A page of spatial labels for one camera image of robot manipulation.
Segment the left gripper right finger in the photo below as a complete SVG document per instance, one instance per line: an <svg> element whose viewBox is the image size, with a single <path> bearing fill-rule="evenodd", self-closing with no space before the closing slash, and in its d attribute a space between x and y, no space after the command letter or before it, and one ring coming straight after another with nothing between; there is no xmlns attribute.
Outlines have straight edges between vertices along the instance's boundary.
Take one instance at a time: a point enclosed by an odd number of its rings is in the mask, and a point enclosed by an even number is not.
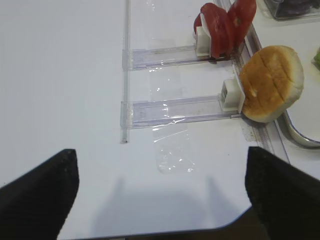
<svg viewBox="0 0 320 240"><path fill-rule="evenodd" d="M320 182L269 151L251 146L244 180L271 240L320 238Z"/></svg>

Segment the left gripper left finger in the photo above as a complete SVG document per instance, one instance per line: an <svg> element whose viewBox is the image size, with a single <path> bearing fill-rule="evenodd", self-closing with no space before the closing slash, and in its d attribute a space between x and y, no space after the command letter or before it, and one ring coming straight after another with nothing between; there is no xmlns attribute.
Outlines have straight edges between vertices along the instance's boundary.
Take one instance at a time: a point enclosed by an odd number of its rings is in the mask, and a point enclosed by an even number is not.
<svg viewBox="0 0 320 240"><path fill-rule="evenodd" d="M63 149L0 189L2 240L56 240L80 185L77 154Z"/></svg>

